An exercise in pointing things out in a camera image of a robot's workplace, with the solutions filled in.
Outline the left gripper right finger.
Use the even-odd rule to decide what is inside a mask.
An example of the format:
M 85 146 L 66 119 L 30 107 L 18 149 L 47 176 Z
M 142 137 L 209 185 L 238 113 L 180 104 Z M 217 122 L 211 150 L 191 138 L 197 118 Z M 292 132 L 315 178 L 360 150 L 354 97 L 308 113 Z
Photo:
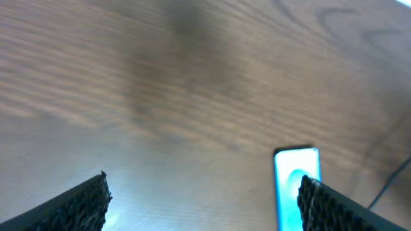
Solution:
M 297 205 L 304 231 L 407 231 L 306 175 Z

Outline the blue Galaxy smartphone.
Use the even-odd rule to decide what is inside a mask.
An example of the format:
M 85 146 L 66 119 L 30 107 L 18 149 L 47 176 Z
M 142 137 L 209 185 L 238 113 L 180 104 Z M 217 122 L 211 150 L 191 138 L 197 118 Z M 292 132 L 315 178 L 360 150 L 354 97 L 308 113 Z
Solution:
M 309 144 L 279 147 L 273 153 L 277 227 L 279 231 L 301 231 L 297 205 L 304 175 L 322 180 L 320 151 Z

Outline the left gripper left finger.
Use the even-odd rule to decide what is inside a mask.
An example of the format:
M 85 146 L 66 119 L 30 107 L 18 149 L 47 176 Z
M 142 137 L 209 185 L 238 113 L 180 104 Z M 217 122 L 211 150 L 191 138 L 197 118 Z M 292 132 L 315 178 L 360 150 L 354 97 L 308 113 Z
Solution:
M 1 223 L 1 231 L 101 231 L 112 199 L 100 174 Z

